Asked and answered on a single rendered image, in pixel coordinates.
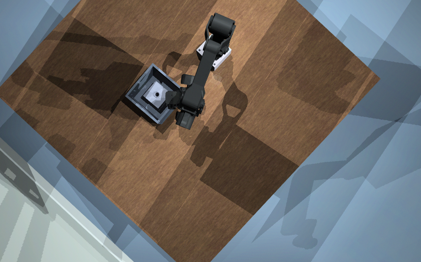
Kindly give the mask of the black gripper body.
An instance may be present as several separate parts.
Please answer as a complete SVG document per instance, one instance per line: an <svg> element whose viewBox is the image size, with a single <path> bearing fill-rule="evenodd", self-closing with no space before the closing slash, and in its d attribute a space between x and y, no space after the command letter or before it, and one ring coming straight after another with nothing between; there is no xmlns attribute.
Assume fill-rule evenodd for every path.
<svg viewBox="0 0 421 262"><path fill-rule="evenodd" d="M188 88L188 86L192 84L193 80L194 80L194 76L192 76L192 75L187 75L187 74L183 74L182 75L181 84L186 84L187 85L187 87L182 87L182 91L183 92L186 91L186 89ZM179 114L180 114L180 112L177 111L176 112L176 117L175 117L175 120L176 121L178 119Z"/></svg>

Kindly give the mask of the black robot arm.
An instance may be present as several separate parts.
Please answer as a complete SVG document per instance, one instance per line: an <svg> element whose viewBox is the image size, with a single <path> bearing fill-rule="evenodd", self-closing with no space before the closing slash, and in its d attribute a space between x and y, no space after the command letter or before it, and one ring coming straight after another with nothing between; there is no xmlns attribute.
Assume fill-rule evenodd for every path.
<svg viewBox="0 0 421 262"><path fill-rule="evenodd" d="M211 15L205 30L205 45L200 64L191 85L186 91L167 91L166 106L170 110L181 110L176 125L191 129L194 118L198 117L205 106L205 84L215 60L229 50L229 43L235 31L235 20L215 13ZM209 38L209 32L212 33ZM230 36L230 37L229 37Z"/></svg>

